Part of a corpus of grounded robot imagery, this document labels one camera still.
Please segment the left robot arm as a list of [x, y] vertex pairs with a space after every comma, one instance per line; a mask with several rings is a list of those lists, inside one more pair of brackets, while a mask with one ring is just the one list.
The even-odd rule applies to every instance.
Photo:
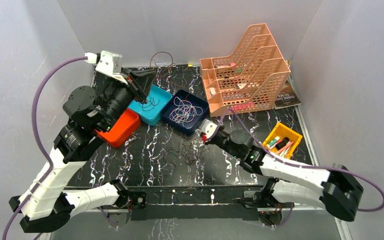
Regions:
[[19, 223], [23, 232], [51, 233], [90, 209], [125, 208], [132, 203], [132, 192], [117, 179], [87, 190], [65, 190], [73, 175], [104, 144], [100, 133], [111, 131], [132, 102], [147, 101], [157, 72], [124, 68], [121, 76], [126, 82], [106, 77], [101, 91], [79, 86], [63, 104], [68, 122], [45, 153], [44, 167], [24, 194], [9, 200], [12, 211], [23, 215]]

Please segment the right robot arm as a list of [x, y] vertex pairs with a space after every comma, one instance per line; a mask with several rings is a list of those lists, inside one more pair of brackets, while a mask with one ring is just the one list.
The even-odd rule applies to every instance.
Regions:
[[355, 220], [364, 188], [345, 166], [317, 169], [286, 158], [276, 159], [257, 146], [243, 128], [228, 133], [212, 125], [202, 130], [201, 137], [206, 144], [239, 159], [245, 171], [268, 178], [258, 197], [262, 205], [299, 203], [325, 209], [343, 221]]

